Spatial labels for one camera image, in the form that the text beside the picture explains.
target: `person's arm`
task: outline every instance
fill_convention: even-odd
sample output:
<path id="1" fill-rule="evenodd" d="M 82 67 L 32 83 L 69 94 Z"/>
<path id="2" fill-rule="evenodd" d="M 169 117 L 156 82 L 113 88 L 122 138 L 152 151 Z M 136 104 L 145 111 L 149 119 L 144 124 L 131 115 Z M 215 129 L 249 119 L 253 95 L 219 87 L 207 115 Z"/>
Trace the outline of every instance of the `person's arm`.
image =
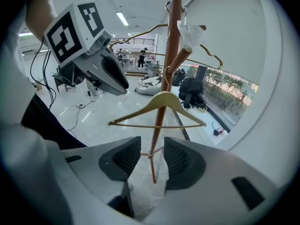
<path id="1" fill-rule="evenodd" d="M 44 31 L 57 16 L 52 0 L 31 0 L 27 3 L 26 26 L 42 41 Z"/>

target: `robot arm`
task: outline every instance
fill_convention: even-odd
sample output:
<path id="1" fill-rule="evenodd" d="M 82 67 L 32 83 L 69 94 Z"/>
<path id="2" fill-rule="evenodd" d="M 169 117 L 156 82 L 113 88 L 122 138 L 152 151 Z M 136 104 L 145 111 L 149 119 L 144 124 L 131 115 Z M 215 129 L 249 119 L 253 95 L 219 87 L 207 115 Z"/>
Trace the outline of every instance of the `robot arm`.
<path id="1" fill-rule="evenodd" d="M 111 36 L 104 30 L 93 1 L 68 6 L 46 29 L 44 37 L 59 65 L 55 79 L 70 86 L 87 79 L 114 95 L 126 93 L 126 75 L 107 48 Z"/>

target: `wooden hanger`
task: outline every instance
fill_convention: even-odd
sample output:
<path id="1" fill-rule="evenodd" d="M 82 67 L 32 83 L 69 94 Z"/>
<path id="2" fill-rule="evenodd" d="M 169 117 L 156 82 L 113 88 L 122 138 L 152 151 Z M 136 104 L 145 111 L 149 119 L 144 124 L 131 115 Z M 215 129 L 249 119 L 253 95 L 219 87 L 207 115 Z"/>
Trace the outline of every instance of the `wooden hanger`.
<path id="1" fill-rule="evenodd" d="M 141 114 L 153 111 L 160 107 L 170 107 L 173 111 L 181 113 L 182 115 L 190 118 L 191 120 L 198 123 L 197 125 L 190 125 L 190 126 L 146 126 L 146 125 L 129 125 L 129 124 L 119 124 L 119 122 L 122 122 L 124 120 L 137 117 Z M 194 127 L 205 127 L 206 123 L 202 120 L 196 118 L 195 116 L 189 114 L 187 111 L 185 111 L 175 94 L 162 91 L 158 94 L 156 94 L 151 101 L 141 110 L 134 112 L 132 114 L 129 114 L 127 116 L 124 116 L 122 118 L 110 121 L 108 125 L 115 125 L 115 126 L 126 126 L 126 127 L 135 127 L 135 128 L 194 128 Z"/>

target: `black pants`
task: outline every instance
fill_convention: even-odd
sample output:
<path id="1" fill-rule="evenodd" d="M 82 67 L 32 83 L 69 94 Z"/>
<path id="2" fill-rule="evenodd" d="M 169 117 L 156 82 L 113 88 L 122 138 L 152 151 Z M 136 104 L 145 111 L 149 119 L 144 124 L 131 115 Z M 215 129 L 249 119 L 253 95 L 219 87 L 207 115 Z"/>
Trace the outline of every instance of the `black pants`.
<path id="1" fill-rule="evenodd" d="M 140 65 L 142 65 L 142 67 L 143 67 L 144 66 L 144 59 L 139 59 L 137 61 L 137 65 L 138 65 L 138 67 L 140 67 Z"/>

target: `black bag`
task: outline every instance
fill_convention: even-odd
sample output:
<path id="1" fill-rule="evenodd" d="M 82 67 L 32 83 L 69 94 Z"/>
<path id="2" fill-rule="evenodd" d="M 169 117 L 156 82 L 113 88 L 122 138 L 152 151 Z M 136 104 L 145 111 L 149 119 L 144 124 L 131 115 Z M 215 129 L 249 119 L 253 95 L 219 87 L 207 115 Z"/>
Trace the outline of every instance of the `black bag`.
<path id="1" fill-rule="evenodd" d="M 178 69 L 175 73 L 174 73 L 174 77 L 173 77 L 173 83 L 172 85 L 175 87 L 178 87 L 182 80 L 186 77 L 186 71 L 184 69 Z"/>
<path id="2" fill-rule="evenodd" d="M 190 108 L 190 104 L 194 107 L 204 108 L 206 102 L 203 97 L 203 83 L 197 78 L 186 78 L 182 81 L 179 88 L 179 98 L 183 100 L 185 108 Z"/>

